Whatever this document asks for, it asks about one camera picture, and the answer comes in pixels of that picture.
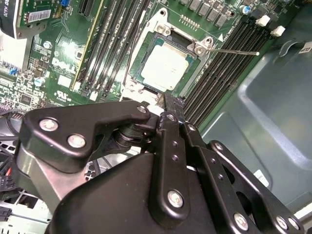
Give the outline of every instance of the expansion slot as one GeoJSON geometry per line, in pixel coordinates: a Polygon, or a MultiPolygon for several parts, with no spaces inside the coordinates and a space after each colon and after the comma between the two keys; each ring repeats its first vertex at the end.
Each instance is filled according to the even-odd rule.
{"type": "MultiPolygon", "coordinates": [[[[255,26],[251,19],[243,18],[222,49],[258,51],[269,38],[270,34],[266,29],[255,26]]],[[[217,54],[187,97],[184,107],[185,118],[199,126],[252,59],[251,56],[217,54]]]]}
{"type": "MultiPolygon", "coordinates": [[[[140,2],[140,0],[132,1],[131,6],[129,7],[130,10],[127,12],[125,19],[132,19],[133,18],[133,16],[136,14],[136,8],[134,6],[138,5],[139,2],[140,2]]],[[[127,21],[124,20],[120,26],[121,29],[119,31],[119,34],[116,36],[116,39],[111,42],[110,47],[112,49],[109,52],[109,57],[105,61],[104,68],[102,69],[102,72],[99,76],[99,80],[98,80],[97,85],[96,85],[97,89],[100,89],[102,87],[103,82],[106,78],[107,72],[113,63],[115,56],[118,55],[120,52],[119,48],[122,45],[121,44],[122,40],[129,33],[129,26],[131,26],[132,24],[133,23],[131,22],[131,20],[129,21],[128,24],[127,24],[127,21]]]]}
{"type": "Polygon", "coordinates": [[[142,15],[143,11],[146,10],[146,8],[148,7],[149,3],[150,3],[150,0],[145,0],[145,2],[141,3],[141,5],[140,5],[140,8],[138,10],[138,14],[136,14],[136,17],[134,19],[132,27],[129,30],[131,33],[127,34],[127,38],[125,40],[126,41],[126,43],[125,43],[126,46],[123,47],[122,52],[119,54],[119,56],[117,58],[117,61],[116,61],[115,65],[114,65],[114,68],[113,68],[113,70],[111,72],[111,75],[109,76],[110,78],[109,78],[107,84],[104,87],[104,93],[103,93],[104,96],[107,95],[109,93],[110,89],[112,88],[112,85],[113,85],[113,83],[115,81],[117,73],[120,70],[121,65],[122,65],[122,63],[124,61],[124,58],[126,57],[126,54],[129,51],[130,47],[131,47],[131,49],[133,49],[132,46],[133,46],[133,42],[136,40],[136,36],[137,36],[137,33],[138,33],[138,28],[139,28],[139,24],[140,24],[141,15],[142,15]]]}

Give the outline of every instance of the white label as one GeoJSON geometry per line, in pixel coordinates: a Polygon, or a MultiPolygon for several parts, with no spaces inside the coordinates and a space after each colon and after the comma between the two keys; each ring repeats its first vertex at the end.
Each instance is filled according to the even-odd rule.
{"type": "Polygon", "coordinates": [[[308,53],[312,50],[312,41],[305,43],[304,47],[299,51],[300,54],[308,53]]]}
{"type": "Polygon", "coordinates": [[[265,186],[268,187],[269,186],[269,182],[268,180],[264,177],[262,171],[259,169],[258,171],[256,171],[253,174],[255,177],[257,177],[257,179],[265,186]]]}
{"type": "Polygon", "coordinates": [[[31,12],[28,15],[28,23],[50,18],[51,10],[31,12]]]}

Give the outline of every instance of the green circuit board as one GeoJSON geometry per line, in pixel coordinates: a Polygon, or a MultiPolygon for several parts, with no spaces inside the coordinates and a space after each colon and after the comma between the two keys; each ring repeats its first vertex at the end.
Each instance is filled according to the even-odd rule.
{"type": "MultiPolygon", "coordinates": [[[[249,5],[252,11],[261,8],[284,26],[299,11],[294,3],[279,0],[207,0],[199,3],[192,9],[193,0],[94,0],[88,16],[79,12],[80,0],[71,0],[66,7],[59,6],[47,29],[33,38],[28,70],[9,75],[9,69],[3,63],[0,66],[1,107],[31,110],[119,100],[128,58],[135,50],[133,41],[135,38],[139,41],[148,22],[161,9],[168,14],[167,22],[192,40],[212,37],[214,48],[220,48],[235,29],[242,17],[241,5],[249,5]],[[200,15],[203,4],[208,5],[209,10],[200,15]],[[218,12],[215,19],[210,16],[212,11],[218,12]],[[225,21],[217,25],[221,16],[225,21]]],[[[132,57],[128,79],[144,82],[139,71],[157,40],[173,43],[158,32],[149,32],[132,57]]],[[[189,67],[175,88],[167,91],[175,96],[187,95],[215,54],[200,60],[194,52],[184,53],[189,67]]],[[[152,93],[160,92],[149,85],[146,88],[152,93]]]]}

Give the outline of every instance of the cable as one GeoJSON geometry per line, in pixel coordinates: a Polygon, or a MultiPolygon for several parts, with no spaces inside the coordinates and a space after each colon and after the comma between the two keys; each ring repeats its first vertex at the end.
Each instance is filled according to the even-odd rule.
{"type": "Polygon", "coordinates": [[[12,141],[12,140],[18,140],[18,136],[0,136],[0,141],[12,141]]]}
{"type": "Polygon", "coordinates": [[[109,168],[112,168],[113,166],[110,164],[110,162],[107,160],[106,157],[102,157],[102,159],[106,162],[109,168]]]}
{"type": "Polygon", "coordinates": [[[99,167],[98,160],[95,159],[95,160],[92,161],[92,163],[93,163],[93,166],[94,166],[94,170],[95,170],[95,172],[96,172],[96,175],[98,176],[99,174],[101,174],[101,169],[100,169],[100,167],[99,167]]]}

